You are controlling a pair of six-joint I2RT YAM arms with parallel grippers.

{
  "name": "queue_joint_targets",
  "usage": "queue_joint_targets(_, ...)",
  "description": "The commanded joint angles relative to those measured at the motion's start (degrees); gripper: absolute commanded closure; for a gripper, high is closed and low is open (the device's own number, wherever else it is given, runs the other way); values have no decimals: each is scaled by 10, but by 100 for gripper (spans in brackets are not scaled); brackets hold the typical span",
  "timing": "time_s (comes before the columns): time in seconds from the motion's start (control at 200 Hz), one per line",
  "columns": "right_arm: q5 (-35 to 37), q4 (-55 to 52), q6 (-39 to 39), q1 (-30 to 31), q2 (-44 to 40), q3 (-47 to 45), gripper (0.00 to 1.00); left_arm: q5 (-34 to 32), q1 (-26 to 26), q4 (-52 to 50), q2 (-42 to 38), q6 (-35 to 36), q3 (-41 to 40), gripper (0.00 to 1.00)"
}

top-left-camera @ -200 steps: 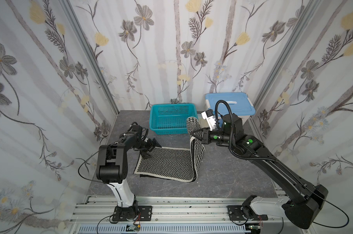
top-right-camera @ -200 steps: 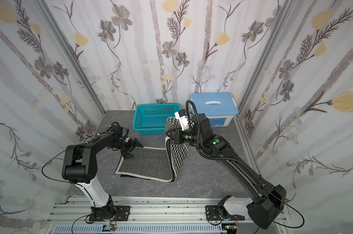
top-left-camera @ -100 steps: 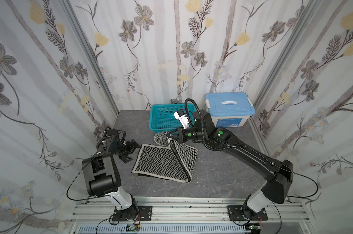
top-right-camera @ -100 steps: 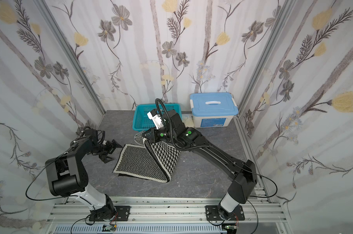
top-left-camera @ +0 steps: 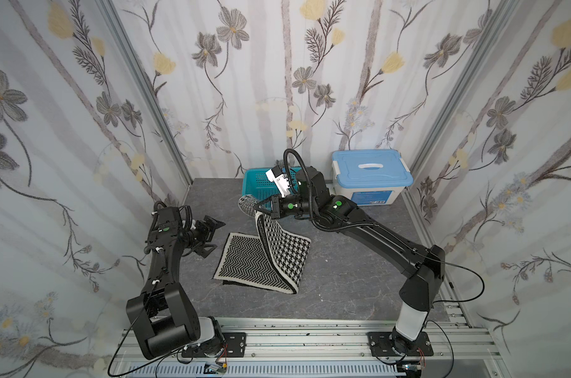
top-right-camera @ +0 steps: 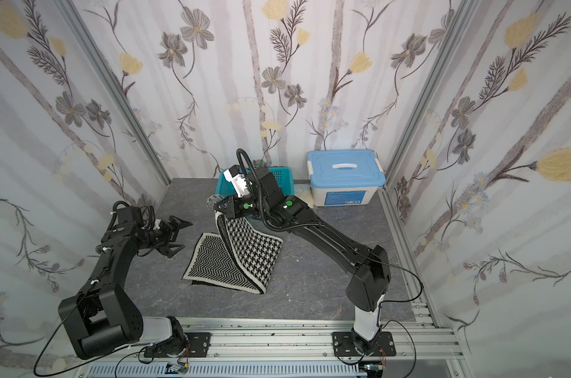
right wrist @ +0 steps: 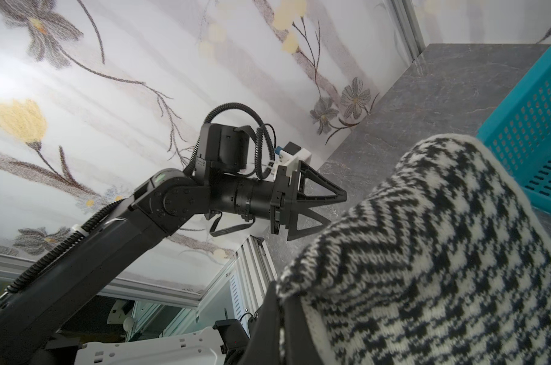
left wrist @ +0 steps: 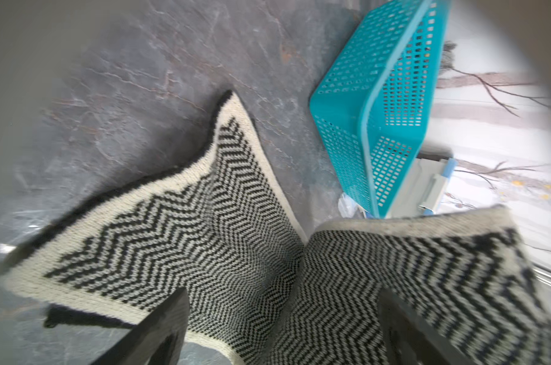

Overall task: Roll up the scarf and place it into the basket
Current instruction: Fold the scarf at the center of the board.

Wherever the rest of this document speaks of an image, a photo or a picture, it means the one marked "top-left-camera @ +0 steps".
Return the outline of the black white houndstooth scarf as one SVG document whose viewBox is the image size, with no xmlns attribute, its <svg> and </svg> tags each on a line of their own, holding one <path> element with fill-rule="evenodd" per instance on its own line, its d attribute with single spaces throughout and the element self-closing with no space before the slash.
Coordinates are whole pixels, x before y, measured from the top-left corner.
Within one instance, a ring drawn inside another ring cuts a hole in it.
<svg viewBox="0 0 571 378">
<path fill-rule="evenodd" d="M 312 241 L 288 232 L 268 215 L 254 210 L 257 203 L 252 195 L 239 199 L 240 210 L 254 219 L 257 234 L 229 234 L 214 278 L 226 284 L 295 295 Z"/>
</svg>

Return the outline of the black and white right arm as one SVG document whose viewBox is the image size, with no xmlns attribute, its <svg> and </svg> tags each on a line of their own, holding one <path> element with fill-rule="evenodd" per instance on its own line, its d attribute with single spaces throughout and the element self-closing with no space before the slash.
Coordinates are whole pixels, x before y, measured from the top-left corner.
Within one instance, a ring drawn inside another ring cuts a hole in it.
<svg viewBox="0 0 571 378">
<path fill-rule="evenodd" d="M 445 275 L 445 252 L 433 245 L 424 247 L 380 224 L 354 201 L 332 195 L 323 174 L 310 167 L 296 172 L 293 184 L 279 168 L 265 172 L 279 193 L 255 205 L 255 209 L 277 220 L 307 216 L 322 232 L 341 233 L 386 259 L 406 277 L 399 291 L 402 300 L 397 323 L 390 334 L 395 354 L 416 349 L 416 340 L 441 288 Z"/>
</svg>

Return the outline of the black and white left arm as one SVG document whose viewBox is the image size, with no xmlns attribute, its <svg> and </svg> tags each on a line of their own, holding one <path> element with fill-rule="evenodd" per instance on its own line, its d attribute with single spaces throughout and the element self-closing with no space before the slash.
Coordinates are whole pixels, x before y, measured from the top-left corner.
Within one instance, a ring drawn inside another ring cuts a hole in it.
<svg viewBox="0 0 571 378">
<path fill-rule="evenodd" d="M 161 201 L 152 216 L 144 249 L 151 257 L 148 278 L 126 304 L 130 330 L 148 360 L 178 350 L 184 357 L 218 357 L 227 345 L 219 322 L 198 315 L 180 283 L 180 263 L 190 253 L 208 257 L 216 249 L 214 234 L 225 223 L 209 216 L 194 220 L 189 206 Z"/>
</svg>

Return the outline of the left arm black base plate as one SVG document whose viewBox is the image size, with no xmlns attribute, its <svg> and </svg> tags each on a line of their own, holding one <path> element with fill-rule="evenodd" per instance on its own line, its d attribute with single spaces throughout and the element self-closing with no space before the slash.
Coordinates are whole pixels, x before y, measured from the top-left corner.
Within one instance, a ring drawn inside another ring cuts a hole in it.
<svg viewBox="0 0 571 378">
<path fill-rule="evenodd" d="M 243 358 L 246 342 L 245 332 L 227 332 L 215 335 L 200 346 L 188 346 L 181 352 L 181 356 L 183 358 Z"/>
</svg>

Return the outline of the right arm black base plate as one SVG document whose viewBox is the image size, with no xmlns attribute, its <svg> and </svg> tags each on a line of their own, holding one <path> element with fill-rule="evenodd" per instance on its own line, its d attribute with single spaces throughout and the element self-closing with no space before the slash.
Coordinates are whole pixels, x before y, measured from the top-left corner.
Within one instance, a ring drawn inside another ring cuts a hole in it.
<svg viewBox="0 0 571 378">
<path fill-rule="evenodd" d="M 435 353 L 426 332 L 421 332 L 415 341 L 392 332 L 368 332 L 367 342 L 373 356 L 380 358 L 432 357 Z"/>
</svg>

